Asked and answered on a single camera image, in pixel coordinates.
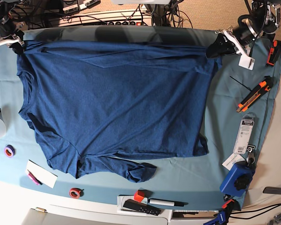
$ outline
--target orange box cutter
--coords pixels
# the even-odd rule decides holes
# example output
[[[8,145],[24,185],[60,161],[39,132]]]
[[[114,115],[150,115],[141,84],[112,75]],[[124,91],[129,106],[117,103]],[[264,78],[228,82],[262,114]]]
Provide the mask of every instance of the orange box cutter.
[[[263,82],[260,82],[248,95],[244,98],[244,100],[238,104],[238,109],[236,112],[245,112],[248,108],[250,108],[256,100],[258,100],[261,96],[266,94],[274,85],[274,80],[270,76],[265,76]]]

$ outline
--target remote control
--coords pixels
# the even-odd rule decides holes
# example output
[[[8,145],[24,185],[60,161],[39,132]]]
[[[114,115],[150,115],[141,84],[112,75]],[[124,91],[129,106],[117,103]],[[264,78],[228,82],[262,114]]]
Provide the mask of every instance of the remote control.
[[[146,204],[134,201],[132,199],[128,199],[124,203],[123,207],[131,209],[131,210],[135,210],[138,212],[155,215],[155,216],[158,216],[161,213],[161,210],[159,208],[155,208],[153,206],[146,205]]]

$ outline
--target light blue table cover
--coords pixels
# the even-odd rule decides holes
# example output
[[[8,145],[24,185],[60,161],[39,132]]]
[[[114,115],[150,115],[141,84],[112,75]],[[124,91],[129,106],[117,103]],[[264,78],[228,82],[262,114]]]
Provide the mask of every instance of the light blue table cover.
[[[90,40],[111,42],[163,42],[179,45],[208,46],[216,35],[208,30],[178,29],[168,27],[133,26],[81,26],[27,31],[25,39],[35,40]],[[84,189],[83,200],[116,204],[118,195],[133,195],[145,189],[148,197],[182,201],[185,207],[167,207],[184,210],[217,210],[223,204],[219,186],[228,170],[222,163],[232,153],[241,118],[246,113],[237,113],[237,105],[249,91],[232,80],[233,76],[250,88],[270,75],[275,85],[248,112],[256,115],[250,143],[257,147],[257,158],[266,136],[274,107],[281,75],[281,57],[274,67],[265,67],[270,42],[257,41],[252,71],[238,66],[239,56],[222,58],[223,67],[213,78],[207,98],[201,133],[207,138],[209,154],[202,157],[166,158],[146,160],[156,165],[153,178],[144,183],[131,183],[109,172],[98,172],[75,179],[70,174],[52,170],[34,138],[34,131],[18,114],[23,102],[23,90],[16,76],[16,54],[7,46],[0,47],[0,115],[7,134],[0,139],[0,180],[49,194],[69,197],[70,188]],[[16,149],[13,158],[5,156],[3,149],[11,144]],[[31,160],[58,176],[55,187],[36,186],[25,174],[27,161]],[[244,195],[238,198],[243,204]]]

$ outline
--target white card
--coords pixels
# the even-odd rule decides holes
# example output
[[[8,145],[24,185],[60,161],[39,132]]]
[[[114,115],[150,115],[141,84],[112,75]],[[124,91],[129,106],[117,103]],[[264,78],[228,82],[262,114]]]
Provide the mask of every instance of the white card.
[[[231,170],[234,163],[241,162],[241,161],[245,161],[245,159],[241,155],[232,153],[232,155],[229,156],[229,158],[226,159],[226,161],[223,162],[222,165],[226,169]]]
[[[35,178],[37,178],[43,184],[54,188],[55,182],[57,180],[57,176],[53,173],[45,170],[34,162],[28,160],[26,170],[30,171]]]
[[[245,152],[247,151],[247,146],[251,137],[253,126],[253,120],[245,119],[241,121],[233,149],[234,154],[245,154]]]

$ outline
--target blue t-shirt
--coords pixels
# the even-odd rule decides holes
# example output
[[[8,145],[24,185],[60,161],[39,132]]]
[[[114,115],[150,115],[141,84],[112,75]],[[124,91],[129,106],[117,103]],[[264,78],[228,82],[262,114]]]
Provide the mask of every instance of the blue t-shirt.
[[[108,171],[132,182],[156,167],[128,159],[207,154],[199,135],[220,59],[205,48],[26,41],[20,115],[47,163],[76,178]]]

